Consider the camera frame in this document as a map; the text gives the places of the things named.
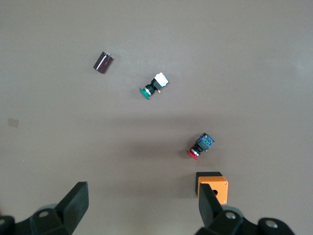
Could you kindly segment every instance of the dark red capacitor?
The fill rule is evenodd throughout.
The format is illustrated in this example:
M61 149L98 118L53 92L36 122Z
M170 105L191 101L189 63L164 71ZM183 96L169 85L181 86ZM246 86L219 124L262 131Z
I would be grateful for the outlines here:
M102 52L93 68L100 73L105 73L112 61L113 58L110 57L110 53Z

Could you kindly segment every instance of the electronic component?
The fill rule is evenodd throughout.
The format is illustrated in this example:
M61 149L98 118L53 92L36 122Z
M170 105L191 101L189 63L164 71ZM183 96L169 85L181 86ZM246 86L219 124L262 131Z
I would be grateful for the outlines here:
M200 196L200 184L209 184L220 204L226 205L228 181L220 172L197 172L196 195Z
M190 155L190 157L198 160L198 156L201 154L201 152L207 152L207 150L212 146L213 142L214 140L208 134L203 133L203 135L197 139L195 145L192 146L190 150L187 151L187 153Z
M149 99L149 96L152 96L156 90L161 93L161 88L165 87L167 83L167 78L160 72L154 77L154 79L152 79L151 84L148 84L143 89L140 88L140 91L147 99Z
M102 52L93 68L100 73L105 73L112 61L113 58L110 57L110 53Z

